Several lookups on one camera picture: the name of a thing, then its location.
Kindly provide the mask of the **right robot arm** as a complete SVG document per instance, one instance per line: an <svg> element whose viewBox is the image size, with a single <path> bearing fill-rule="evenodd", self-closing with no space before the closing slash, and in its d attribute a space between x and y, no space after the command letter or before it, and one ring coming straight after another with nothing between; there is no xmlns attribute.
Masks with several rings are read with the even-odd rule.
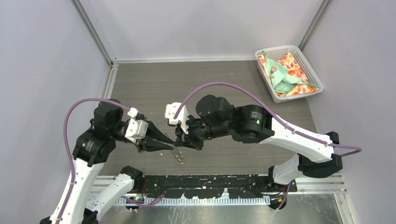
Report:
<svg viewBox="0 0 396 224"><path fill-rule="evenodd" d="M315 142L315 133L290 125L261 106L235 107L213 95L198 101L196 113L197 118L177 102L166 106L165 118L176 128L176 147L200 151L206 140L230 136L244 144L271 144L295 153L283 164L269 168L266 183L271 191L279 191L302 176L326 178L343 168L341 156L331 147L338 142L336 133L320 134L319 142Z"/></svg>

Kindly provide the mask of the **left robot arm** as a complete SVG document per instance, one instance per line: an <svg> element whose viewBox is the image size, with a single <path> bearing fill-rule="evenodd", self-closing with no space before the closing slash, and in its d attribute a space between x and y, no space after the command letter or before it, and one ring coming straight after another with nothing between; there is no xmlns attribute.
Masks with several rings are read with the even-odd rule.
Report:
<svg viewBox="0 0 396 224"><path fill-rule="evenodd" d="M63 134L71 171L61 199L43 224L98 224L103 216L127 192L138 193L144 185L143 173L125 166L115 181L90 200L94 182L117 142L133 144L139 152L172 150L174 141L133 107L116 99L97 99L90 127L70 150L67 127L70 112L64 120Z"/></svg>

